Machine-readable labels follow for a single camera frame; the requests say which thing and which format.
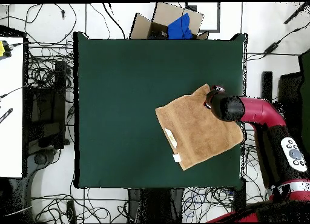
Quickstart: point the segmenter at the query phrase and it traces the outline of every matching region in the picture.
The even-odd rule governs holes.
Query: green cloth surface
[[[302,95],[302,139],[306,151],[310,153],[310,50],[300,56],[304,82],[300,87]]]
[[[205,83],[242,95],[244,35],[233,41],[77,36],[80,188],[240,187],[240,145],[183,171],[155,108]]]

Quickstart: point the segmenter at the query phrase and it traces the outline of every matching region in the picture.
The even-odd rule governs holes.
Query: black border
[[[80,179],[80,136],[79,136],[79,124],[80,124],[80,117],[79,117],[79,77],[78,77],[78,69],[79,69],[79,39],[78,39],[78,32],[73,32],[73,105],[74,105],[74,180],[73,186],[75,188],[79,187],[79,179]]]

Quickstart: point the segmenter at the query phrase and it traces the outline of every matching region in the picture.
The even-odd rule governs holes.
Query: floor
[[[171,4],[178,5],[178,2],[171,2]],[[216,3],[189,3],[190,5],[198,5],[197,11],[206,14],[203,22],[203,29],[216,29]],[[102,4],[94,3],[93,7],[105,16],[106,23],[110,31],[110,38],[122,38],[122,33],[113,21],[105,13]],[[259,58],[260,55],[256,53],[263,53],[263,51],[271,45],[273,42],[278,41],[285,34],[293,31],[293,29],[302,27],[310,21],[310,15],[308,11],[300,13],[289,24],[285,25],[283,22],[301,5],[301,2],[221,2],[220,12],[220,32],[210,33],[209,39],[231,39],[236,33],[248,34],[248,56],[253,56],[251,59]],[[9,14],[16,18],[25,19],[27,10],[31,5],[10,5]],[[64,36],[71,32],[72,26],[76,24],[74,31],[86,32],[89,38],[106,39],[109,37],[109,31],[105,25],[104,18],[101,14],[94,10],[89,4],[72,4],[72,8],[69,4],[59,4],[60,8],[65,10],[65,18],[62,18],[60,9],[54,4],[44,4],[41,8],[40,14],[33,21],[32,24],[27,24],[27,32],[39,42],[59,42]],[[146,18],[151,19],[155,3],[146,4],[112,4],[113,17],[117,19],[119,25],[123,28],[126,38],[129,37],[131,25],[136,12],[144,15]],[[38,13],[40,6],[36,6],[29,10],[28,21],[34,20]],[[0,19],[7,16],[7,7],[0,5]],[[7,19],[0,20],[0,25],[6,26],[24,31],[24,22],[10,18],[9,23]],[[305,52],[310,48],[310,27],[303,29],[299,32],[292,33],[285,38],[279,45],[279,47],[273,51],[274,54],[268,55],[263,59],[248,61],[247,63],[247,80],[246,80],[246,95],[251,97],[260,96],[260,82],[262,71],[272,71],[274,76],[272,95],[277,97],[277,83],[282,74],[293,73],[300,71],[298,64],[298,55]],[[34,54],[40,54],[41,49],[33,49]],[[69,127],[71,134],[73,134],[73,127]],[[70,139],[69,133],[66,132],[66,138]],[[262,183],[262,177],[258,165],[255,160],[252,161],[252,165],[249,165],[247,169],[247,175],[255,180],[255,183],[262,191],[262,196],[265,195],[265,189]],[[44,199],[37,199],[33,201],[33,214],[37,214],[42,211],[45,205],[48,205],[52,199],[52,196],[59,194],[70,193],[70,183],[73,178],[74,168],[74,149],[73,143],[61,152],[59,161],[50,165],[47,169],[41,170],[35,176],[32,185],[31,196],[32,197],[45,197]],[[248,194],[248,203],[254,203],[256,200],[261,200],[257,197],[259,189],[254,182],[250,181],[248,177],[248,183],[246,185],[246,191]],[[189,190],[195,190],[203,192],[200,189],[191,188]],[[71,189],[72,195],[81,200],[83,203],[83,190]],[[117,206],[124,205],[124,200],[127,197],[126,189],[99,189],[92,188],[89,190],[89,198],[94,207],[104,207],[111,213],[112,219],[116,217],[119,212]],[[117,200],[100,200],[100,199],[119,199]],[[90,207],[89,201],[85,201],[85,205]],[[65,203],[60,203],[60,207],[65,208]],[[199,212],[196,208],[189,208],[184,222],[196,222],[197,215],[201,215],[201,212],[207,212],[205,215],[207,220],[211,220],[225,213],[225,210],[221,206],[203,204],[199,208]],[[77,214],[82,213],[82,207],[76,204]],[[107,212],[100,210],[97,215],[101,218],[101,222],[108,222]],[[85,213],[85,217],[90,216],[89,212]],[[50,219],[48,214],[42,215],[42,220]],[[125,222],[126,219],[122,216],[118,217],[114,223]],[[90,217],[85,220],[85,223],[96,223],[97,220],[94,217]]]

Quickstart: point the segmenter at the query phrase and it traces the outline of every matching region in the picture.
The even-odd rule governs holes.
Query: white table
[[[9,44],[22,38],[0,37]],[[23,46],[17,46],[12,56],[0,60],[0,96],[22,87]],[[0,177],[22,177],[22,92],[14,91],[0,102],[0,117],[10,108],[13,112],[0,124]]]

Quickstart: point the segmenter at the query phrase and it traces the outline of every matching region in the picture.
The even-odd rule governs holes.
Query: white tag
[[[166,128],[165,128],[165,131],[166,131],[166,133],[167,133],[167,136],[169,137],[169,140],[170,140],[171,143],[172,143],[172,146],[173,146],[174,148],[176,148],[176,147],[177,147],[177,142],[176,142],[176,140],[174,139],[172,132],[171,132],[170,130],[166,129]]]
[[[181,162],[181,157],[180,157],[180,154],[173,154],[173,159],[176,163],[179,163]]]

